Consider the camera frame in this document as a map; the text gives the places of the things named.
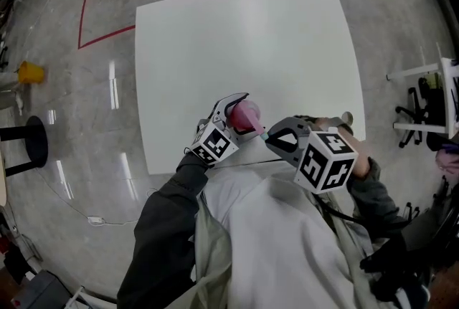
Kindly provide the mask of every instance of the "black stool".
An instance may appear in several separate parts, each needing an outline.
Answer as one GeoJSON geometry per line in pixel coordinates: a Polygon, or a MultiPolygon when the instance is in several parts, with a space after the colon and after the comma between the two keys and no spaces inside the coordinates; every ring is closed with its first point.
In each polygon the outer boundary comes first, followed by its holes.
{"type": "Polygon", "coordinates": [[[48,159],[48,137],[42,121],[32,116],[24,127],[0,128],[0,141],[24,138],[30,162],[5,168],[5,176],[10,176],[32,168],[42,168],[48,159]]]}

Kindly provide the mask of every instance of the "white wire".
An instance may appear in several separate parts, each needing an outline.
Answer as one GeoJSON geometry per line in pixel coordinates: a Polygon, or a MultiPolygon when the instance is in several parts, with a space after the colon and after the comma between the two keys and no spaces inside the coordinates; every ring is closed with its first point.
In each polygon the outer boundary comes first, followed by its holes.
{"type": "Polygon", "coordinates": [[[89,225],[93,226],[93,227],[101,227],[101,226],[124,226],[124,225],[127,225],[127,224],[134,224],[136,222],[138,222],[138,220],[134,220],[134,221],[127,221],[127,222],[124,222],[122,224],[113,224],[111,222],[105,222],[104,219],[102,219],[103,222],[101,224],[93,224],[91,222],[91,220],[89,220],[89,217],[87,218],[87,222],[89,223],[89,225]]]}
{"type": "Polygon", "coordinates": [[[46,3],[44,4],[43,8],[42,8],[42,11],[40,12],[40,14],[38,15],[37,17],[37,20],[35,21],[35,23],[30,27],[30,30],[29,30],[29,34],[26,36],[26,39],[24,40],[24,44],[22,45],[22,48],[20,50],[20,52],[23,51],[24,47],[26,46],[26,43],[27,43],[27,40],[28,38],[30,37],[30,34],[32,33],[33,29],[35,28],[35,26],[37,25],[38,21],[42,18],[42,15],[43,15],[43,12],[44,10],[46,9],[49,1],[51,0],[47,0],[46,3]]]}
{"type": "Polygon", "coordinates": [[[146,191],[146,196],[149,197],[149,196],[151,196],[153,193],[155,193],[156,191],[158,191],[158,189],[155,189],[155,188],[149,189],[148,191],[146,191]]]}

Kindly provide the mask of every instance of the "gray jacket sleeve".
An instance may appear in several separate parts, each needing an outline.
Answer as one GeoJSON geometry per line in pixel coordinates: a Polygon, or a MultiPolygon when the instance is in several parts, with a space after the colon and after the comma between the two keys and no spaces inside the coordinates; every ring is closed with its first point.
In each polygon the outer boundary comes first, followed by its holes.
{"type": "Polygon", "coordinates": [[[206,170],[189,153],[174,176],[148,198],[134,229],[136,245],[118,292],[118,309],[164,308],[194,285],[191,237],[206,170]]]}
{"type": "Polygon", "coordinates": [[[351,194],[356,209],[361,217],[376,224],[393,224],[405,221],[398,216],[399,208],[387,193],[386,186],[379,181],[381,168],[375,160],[369,158],[370,171],[365,179],[351,176],[347,189],[351,194]]]}

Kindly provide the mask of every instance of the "person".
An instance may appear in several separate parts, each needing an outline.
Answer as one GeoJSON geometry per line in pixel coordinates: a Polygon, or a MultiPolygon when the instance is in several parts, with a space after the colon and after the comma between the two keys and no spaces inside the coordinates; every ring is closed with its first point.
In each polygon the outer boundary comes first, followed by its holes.
{"type": "MultiPolygon", "coordinates": [[[[354,215],[402,221],[378,164],[349,131],[339,127],[359,153],[347,184],[354,215]]],[[[294,172],[283,161],[209,171],[187,153],[143,208],[118,308],[395,308],[375,299],[359,268],[373,252],[369,233],[393,231],[327,214],[294,172]]]]}

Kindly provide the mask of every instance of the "hand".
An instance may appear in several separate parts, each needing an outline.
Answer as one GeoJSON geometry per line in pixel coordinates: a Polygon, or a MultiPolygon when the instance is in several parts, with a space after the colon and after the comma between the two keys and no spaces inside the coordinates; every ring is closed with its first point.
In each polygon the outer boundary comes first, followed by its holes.
{"type": "MultiPolygon", "coordinates": [[[[315,124],[321,128],[321,126],[326,123],[327,119],[328,118],[317,118],[315,124]]],[[[357,162],[352,169],[352,174],[358,179],[365,179],[370,171],[370,162],[368,161],[369,156],[363,143],[358,141],[343,127],[338,127],[338,132],[359,154],[357,162]]]]}

